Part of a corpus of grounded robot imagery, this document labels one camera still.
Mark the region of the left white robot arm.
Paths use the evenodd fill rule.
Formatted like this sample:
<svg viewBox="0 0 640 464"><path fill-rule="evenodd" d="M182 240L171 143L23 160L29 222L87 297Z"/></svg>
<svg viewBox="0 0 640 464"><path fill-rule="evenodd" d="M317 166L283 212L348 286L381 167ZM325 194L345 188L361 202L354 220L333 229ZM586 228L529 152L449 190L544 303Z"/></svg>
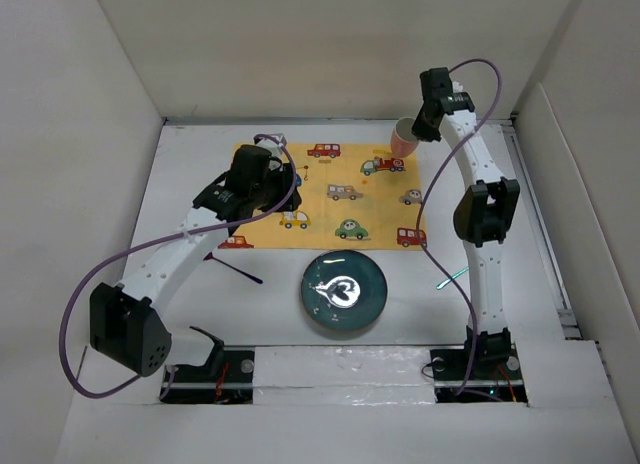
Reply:
<svg viewBox="0 0 640 464"><path fill-rule="evenodd" d="M185 364L201 380L216 378L220 340L197 327L171 332L162 316L204 258L240 226L300 205L296 178L283 134L257 134L240 146L230 169L194 198L175 235L117 284L92 291L91 347L140 377Z"/></svg>

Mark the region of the yellow car print cloth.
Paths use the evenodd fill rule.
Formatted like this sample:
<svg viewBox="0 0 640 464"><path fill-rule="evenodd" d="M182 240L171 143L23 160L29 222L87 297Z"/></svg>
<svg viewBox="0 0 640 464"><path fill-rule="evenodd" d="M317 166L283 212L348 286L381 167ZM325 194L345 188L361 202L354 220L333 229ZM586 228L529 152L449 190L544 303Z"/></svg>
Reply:
<svg viewBox="0 0 640 464"><path fill-rule="evenodd" d="M221 250L419 248L422 185L414 156L380 144L291 143L301 204L241 226Z"/></svg>

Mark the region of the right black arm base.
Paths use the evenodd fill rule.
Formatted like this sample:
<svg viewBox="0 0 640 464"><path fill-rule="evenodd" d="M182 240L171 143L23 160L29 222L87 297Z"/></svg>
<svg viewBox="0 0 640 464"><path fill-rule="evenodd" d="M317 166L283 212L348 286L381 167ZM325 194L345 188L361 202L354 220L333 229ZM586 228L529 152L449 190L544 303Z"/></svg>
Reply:
<svg viewBox="0 0 640 464"><path fill-rule="evenodd" d="M461 348L430 351L422 376L433 383L436 402L444 403L527 403L524 378L511 333L481 332L471 345L473 332Z"/></svg>

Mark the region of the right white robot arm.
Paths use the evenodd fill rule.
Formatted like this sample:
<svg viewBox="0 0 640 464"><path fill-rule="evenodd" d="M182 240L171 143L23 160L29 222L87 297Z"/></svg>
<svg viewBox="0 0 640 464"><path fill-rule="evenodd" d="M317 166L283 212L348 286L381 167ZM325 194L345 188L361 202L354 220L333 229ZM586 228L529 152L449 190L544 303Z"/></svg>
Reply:
<svg viewBox="0 0 640 464"><path fill-rule="evenodd" d="M424 71L420 84L423 104L412 133L423 142L444 139L465 186L453 214L454 231L469 264L473 306L462 365L471 376L483 378L511 351L503 306L502 247L512 225L520 185L495 163L480 134L474 104L468 93L454 86L449 70Z"/></svg>

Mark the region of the dark teal plate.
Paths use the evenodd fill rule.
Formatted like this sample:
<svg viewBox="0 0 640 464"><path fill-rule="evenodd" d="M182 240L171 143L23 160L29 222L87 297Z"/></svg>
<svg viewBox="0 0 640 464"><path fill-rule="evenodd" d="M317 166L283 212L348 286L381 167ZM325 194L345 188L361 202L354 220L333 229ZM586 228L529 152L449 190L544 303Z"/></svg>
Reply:
<svg viewBox="0 0 640 464"><path fill-rule="evenodd" d="M354 250L314 258L300 282L302 308L316 325L339 334L370 328L385 310L388 284L380 266Z"/></svg>

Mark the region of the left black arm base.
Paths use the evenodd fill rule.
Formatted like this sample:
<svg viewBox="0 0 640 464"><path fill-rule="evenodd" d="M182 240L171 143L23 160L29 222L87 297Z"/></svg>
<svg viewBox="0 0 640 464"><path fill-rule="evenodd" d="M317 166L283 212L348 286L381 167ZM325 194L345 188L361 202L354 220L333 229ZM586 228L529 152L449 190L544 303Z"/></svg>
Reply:
<svg viewBox="0 0 640 464"><path fill-rule="evenodd" d="M253 403L255 349L226 347L213 375L190 366L164 371L159 400L164 404L245 405Z"/></svg>

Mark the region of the pink cup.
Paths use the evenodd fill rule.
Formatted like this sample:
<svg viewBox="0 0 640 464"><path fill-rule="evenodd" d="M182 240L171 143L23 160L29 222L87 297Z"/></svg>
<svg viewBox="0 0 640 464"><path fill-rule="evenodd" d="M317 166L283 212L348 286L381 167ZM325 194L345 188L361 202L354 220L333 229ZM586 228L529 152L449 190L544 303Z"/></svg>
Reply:
<svg viewBox="0 0 640 464"><path fill-rule="evenodd" d="M402 117L395 123L390 138L393 157L404 159L415 152L419 140L412 133L413 124L412 117Z"/></svg>

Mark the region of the iridescent metallic fork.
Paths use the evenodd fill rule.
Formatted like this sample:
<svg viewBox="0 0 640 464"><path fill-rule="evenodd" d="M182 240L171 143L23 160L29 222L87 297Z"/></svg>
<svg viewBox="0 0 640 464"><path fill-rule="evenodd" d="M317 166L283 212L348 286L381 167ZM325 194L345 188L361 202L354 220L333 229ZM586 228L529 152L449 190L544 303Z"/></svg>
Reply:
<svg viewBox="0 0 640 464"><path fill-rule="evenodd" d="M465 273L467 273L469 270L469 267L464 267L463 269L459 270L458 272L455 272L453 274L451 274L450 277L444 279L443 281L441 281L437 286L436 289L437 290L442 290L444 287L446 287L447 285L449 285L450 283L454 282L455 280L457 280L459 277L463 276Z"/></svg>

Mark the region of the purple metallic spoon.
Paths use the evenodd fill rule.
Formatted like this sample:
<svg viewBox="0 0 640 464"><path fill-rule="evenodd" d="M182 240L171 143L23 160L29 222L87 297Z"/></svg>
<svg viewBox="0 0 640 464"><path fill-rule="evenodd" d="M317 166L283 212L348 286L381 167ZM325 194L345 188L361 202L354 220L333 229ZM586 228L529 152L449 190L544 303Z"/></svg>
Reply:
<svg viewBox="0 0 640 464"><path fill-rule="evenodd" d="M207 255L204 257L204 259L203 259L203 260L204 260L204 261L213 261L213 262L216 262L216 263L222 264L223 266L225 266L225 267L227 267L227 268L229 268L229 269L233 270L233 271L234 271L234 272L236 272L236 273L239 273L240 275L244 276L245 278L248 278L248 279L249 279L249 280L251 280L252 282L255 282L255 283L259 284L259 285L261 285L261 284L263 284L263 283L264 283L264 281L263 281L261 278L259 278L259 277L255 276L255 275L252 275L252 274L250 274L250 273L248 273L248 272L246 272L246 271L243 271L243 270L239 269L238 267L233 266L233 265L231 265L231 264L229 264L229 263L227 263L227 262L225 262L225 261L223 261L223 260L221 260L221 259L219 259L219 258L215 257L215 256L214 256L213 254L211 254L211 253L207 254Z"/></svg>

